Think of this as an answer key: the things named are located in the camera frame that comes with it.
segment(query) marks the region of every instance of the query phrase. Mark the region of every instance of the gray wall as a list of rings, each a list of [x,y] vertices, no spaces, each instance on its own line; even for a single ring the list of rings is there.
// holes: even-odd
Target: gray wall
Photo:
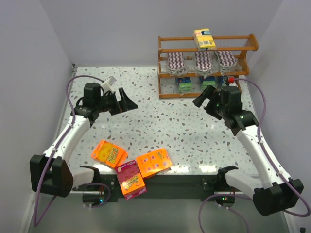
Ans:
[[[18,232],[29,160],[52,142],[71,63],[39,0],[0,1],[0,232]]]
[[[41,0],[69,58],[84,65],[155,65],[157,37],[254,33],[282,0]]]
[[[284,0],[250,59],[249,78],[263,89],[268,103],[263,133],[282,165],[305,186],[303,196],[311,204],[311,1]],[[258,114],[262,98],[251,94]],[[295,208],[306,209],[301,202]],[[311,230],[309,218],[297,218]]]

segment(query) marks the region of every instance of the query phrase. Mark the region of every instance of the speckled white table surface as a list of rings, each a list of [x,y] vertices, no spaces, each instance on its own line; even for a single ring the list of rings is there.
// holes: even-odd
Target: speckled white table surface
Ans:
[[[76,75],[103,80],[114,76],[114,88],[123,87],[138,109],[111,116],[102,113],[74,150],[70,169],[95,166],[101,174],[114,171],[91,158],[100,140],[105,139],[129,153],[128,161],[165,147],[173,166],[165,174],[216,174],[221,167],[235,165],[247,175],[257,171],[242,144],[225,126],[192,103],[193,99],[160,100],[156,67],[80,67]],[[73,103],[83,95],[90,78],[76,79],[71,89]],[[254,111],[247,85],[240,82],[244,108]],[[68,121],[67,104],[62,128]]]

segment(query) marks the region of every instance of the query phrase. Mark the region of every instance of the orange package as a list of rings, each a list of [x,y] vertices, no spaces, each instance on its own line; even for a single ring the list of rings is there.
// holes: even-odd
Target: orange package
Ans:
[[[172,166],[172,162],[165,148],[144,154],[136,158],[136,161],[143,178],[149,178]]]
[[[128,153],[115,144],[102,140],[92,153],[92,158],[115,168],[124,163]]]
[[[147,192],[135,160],[116,167],[116,172],[122,193],[127,200]]]

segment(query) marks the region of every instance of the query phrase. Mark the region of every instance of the cable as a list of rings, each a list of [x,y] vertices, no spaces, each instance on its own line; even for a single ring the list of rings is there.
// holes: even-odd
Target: cable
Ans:
[[[248,80],[248,79],[240,79],[240,78],[235,79],[235,80],[236,81],[247,81],[247,82],[250,82],[251,84],[253,84],[258,89],[258,91],[260,92],[260,94],[262,96],[262,99],[263,99],[263,111],[262,111],[261,119],[259,121],[258,129],[257,129],[257,137],[258,137],[258,140],[260,140],[261,139],[261,127],[262,127],[262,123],[263,123],[264,117],[266,115],[266,109],[267,109],[266,97],[265,97],[262,89],[256,83],[254,83],[253,81]],[[267,152],[266,147],[264,146],[264,144],[260,143],[260,146],[261,146],[261,148],[263,150],[263,153],[265,154],[265,156],[267,157],[268,161],[270,162],[271,166],[274,168],[274,170],[279,174],[279,176],[287,184],[287,186],[299,197],[299,199],[301,199],[301,201],[305,204],[305,206],[307,208],[307,213],[305,213],[305,214],[297,214],[297,213],[290,212],[288,210],[284,210],[284,212],[286,212],[286,213],[288,213],[290,215],[298,216],[298,217],[308,217],[308,216],[310,216],[311,209],[310,209],[310,206],[307,203],[307,201],[301,196],[301,194],[280,173],[280,170],[278,169],[278,167],[275,165],[275,163],[271,159],[271,157],[270,157],[269,153]]]
[[[99,205],[91,206],[91,208],[96,208],[96,207],[100,207],[100,206],[105,205],[107,203],[107,201],[110,199],[110,194],[111,194],[110,188],[104,183],[88,183],[85,186],[94,186],[94,185],[100,185],[101,187],[103,187],[103,188],[105,187],[106,189],[108,189],[108,197],[106,198],[106,200],[104,200]]]
[[[201,229],[201,231],[202,231],[202,233],[206,233],[205,231],[204,231],[204,229],[203,229],[203,226],[202,226],[202,222],[201,222],[201,212],[202,212],[202,209],[203,209],[203,206],[205,205],[205,203],[208,201],[208,200],[210,200],[210,199],[212,199],[212,198],[217,198],[217,197],[235,197],[235,198],[241,198],[241,199],[245,199],[245,200],[251,200],[249,197],[244,197],[244,196],[241,196],[241,195],[234,195],[234,194],[214,194],[214,195],[212,195],[212,196],[209,196],[208,198],[206,198],[203,202],[202,202],[202,204],[201,204],[201,206],[200,206],[200,210],[199,210],[199,216],[198,216],[198,219],[199,219],[199,226],[200,226],[200,229]],[[235,214],[237,214],[238,216],[240,216],[240,218],[243,220],[243,222],[245,223],[245,225],[246,225],[246,230],[247,230],[247,233],[250,233],[250,227],[249,227],[249,224],[248,224],[248,222],[246,221],[246,219],[238,212],[238,211],[236,211],[236,210],[234,210],[234,209],[231,209],[231,208],[226,208],[227,210],[230,210],[230,211],[232,211],[232,212],[234,212]]]
[[[79,76],[75,76],[73,78],[71,78],[68,83],[66,84],[66,97],[67,97],[67,100],[68,100],[68,103],[69,103],[69,106],[71,108],[71,112],[72,112],[72,121],[71,121],[71,125],[74,125],[74,122],[75,122],[75,119],[76,119],[76,114],[74,112],[74,108],[73,108],[73,105],[72,105],[72,102],[70,100],[70,93],[69,93],[69,86],[70,86],[70,83],[77,79],[77,78],[81,78],[81,77],[87,77],[87,78],[93,78],[93,79],[96,79],[96,80],[99,80],[101,82],[104,82],[103,80],[97,78],[97,77],[94,77],[94,76],[90,76],[90,75],[79,75]],[[64,138],[66,137],[66,135],[69,133],[69,131],[71,130],[71,126],[68,126],[68,128],[66,129],[66,131],[64,132],[64,134],[59,138],[59,140],[57,141],[57,143],[55,144],[55,147],[54,147],[54,150],[52,151],[51,155],[49,156],[48,160],[47,160],[47,163],[45,164],[43,170],[42,170],[42,173],[41,173],[41,176],[40,176],[40,179],[39,179],[39,182],[38,182],[38,186],[37,186],[37,191],[35,193],[35,207],[34,207],[34,213],[33,213],[33,218],[34,218],[34,227],[38,226],[40,221],[42,220],[43,216],[45,215],[46,211],[48,210],[48,208],[50,207],[50,205],[52,204],[52,202],[55,200],[56,196],[54,196],[50,202],[48,203],[47,207],[43,210],[43,213],[42,215],[40,216],[39,218],[39,221],[37,221],[37,214],[38,214],[38,203],[39,203],[39,197],[40,197],[40,190],[41,190],[41,186],[42,186],[42,183],[43,183],[43,179],[44,179],[44,176],[48,170],[48,167],[49,167],[49,164],[51,163],[51,160],[52,158],[54,157],[55,155],[55,152],[57,150],[57,148],[59,147],[59,145],[61,144],[61,142],[64,140]]]

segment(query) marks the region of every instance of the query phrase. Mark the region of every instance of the wooden shelf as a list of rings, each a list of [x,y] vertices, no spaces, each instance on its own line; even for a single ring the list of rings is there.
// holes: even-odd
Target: wooden shelf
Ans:
[[[246,62],[246,53],[248,51],[257,51],[258,50],[258,42],[253,34],[250,35],[232,35],[232,36],[213,36],[213,39],[216,40],[236,40],[236,39],[244,39],[246,40],[244,46],[235,46],[235,47],[217,47],[216,50],[211,51],[241,51],[240,54],[235,55],[235,57],[238,59],[238,63],[241,70],[233,71],[233,72],[227,72],[223,75],[227,76],[235,76],[238,78],[240,75],[248,75],[249,74],[249,68]],[[199,76],[196,73],[195,70],[195,64],[192,60],[192,56],[187,56],[185,59],[185,63],[187,68],[189,69],[189,72],[182,76],[174,76],[171,75],[166,67],[166,60],[167,57],[162,57],[161,55],[164,53],[169,52],[198,52],[197,48],[172,48],[172,49],[163,49],[162,48],[162,41],[183,41],[183,40],[194,40],[193,37],[160,37],[158,38],[158,84],[159,84],[159,97],[160,99],[170,99],[170,98],[195,98],[198,97],[201,93],[189,93],[189,94],[162,94],[161,93],[161,78],[175,78],[175,77],[194,77]],[[223,76],[220,72],[216,72],[211,74],[210,76]]]

